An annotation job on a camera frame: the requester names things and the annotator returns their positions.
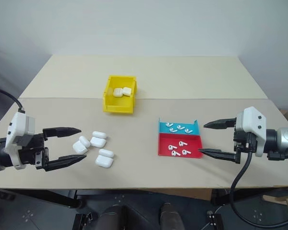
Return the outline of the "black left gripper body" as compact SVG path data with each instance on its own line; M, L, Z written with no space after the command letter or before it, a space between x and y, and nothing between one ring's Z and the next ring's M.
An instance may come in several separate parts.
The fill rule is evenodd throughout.
M44 134L35 134L27 146L18 150L22 164L35 165L36 169L48 171L48 148L44 146Z

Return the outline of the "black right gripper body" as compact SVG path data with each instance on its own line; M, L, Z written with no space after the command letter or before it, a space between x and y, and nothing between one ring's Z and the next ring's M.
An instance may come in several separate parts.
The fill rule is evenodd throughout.
M255 153L257 150L256 135L251 132L235 131L233 136L235 163L240 163L241 153Z

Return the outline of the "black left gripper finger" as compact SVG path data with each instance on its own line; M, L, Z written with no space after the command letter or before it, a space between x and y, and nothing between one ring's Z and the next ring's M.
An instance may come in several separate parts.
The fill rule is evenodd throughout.
M84 158L86 158L86 155L84 154L74 154L74 155L59 157L57 160L48 161L44 166L44 170L48 172L48 171L53 171L53 170L69 167L75 163L78 163Z
M53 127L43 129L44 140L47 140L50 137L68 137L77 133L81 133L81 130L74 127Z

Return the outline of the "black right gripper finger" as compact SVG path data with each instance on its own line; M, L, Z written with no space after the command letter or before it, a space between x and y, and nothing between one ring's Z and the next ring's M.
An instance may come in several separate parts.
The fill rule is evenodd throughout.
M218 160L224 160L224 161L231 161L235 162L235 154L234 153L229 153L229 152L223 152L220 149L198 149L202 154L212 157L214 159Z
M210 129L227 129L234 127L236 124L236 118L219 119L215 121L208 122L204 125L204 128Z

